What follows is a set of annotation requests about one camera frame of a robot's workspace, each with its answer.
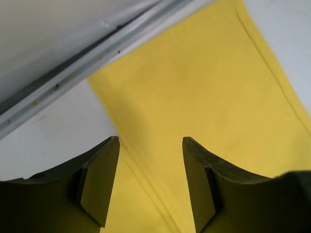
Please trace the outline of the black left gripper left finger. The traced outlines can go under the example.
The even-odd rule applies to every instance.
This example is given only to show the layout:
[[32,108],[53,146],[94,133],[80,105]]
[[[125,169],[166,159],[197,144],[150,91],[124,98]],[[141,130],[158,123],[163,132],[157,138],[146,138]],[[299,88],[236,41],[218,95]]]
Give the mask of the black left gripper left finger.
[[3,233],[98,233],[106,224],[120,143],[91,150],[28,179],[0,183]]

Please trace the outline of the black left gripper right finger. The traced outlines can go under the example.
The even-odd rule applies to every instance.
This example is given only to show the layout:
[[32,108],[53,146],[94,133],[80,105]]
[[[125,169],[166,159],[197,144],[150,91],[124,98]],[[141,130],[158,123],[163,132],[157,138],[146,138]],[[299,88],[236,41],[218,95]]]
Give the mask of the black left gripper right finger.
[[220,158],[191,137],[183,138],[182,148],[196,232],[310,232],[310,171],[268,178]]

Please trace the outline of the yellow trousers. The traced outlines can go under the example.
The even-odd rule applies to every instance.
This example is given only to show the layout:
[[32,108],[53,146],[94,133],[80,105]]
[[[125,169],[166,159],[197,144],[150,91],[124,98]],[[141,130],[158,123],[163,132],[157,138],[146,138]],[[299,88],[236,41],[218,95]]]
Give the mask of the yellow trousers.
[[241,0],[217,0],[89,77],[120,136],[105,233],[195,231],[192,137],[248,171],[311,167],[311,119]]

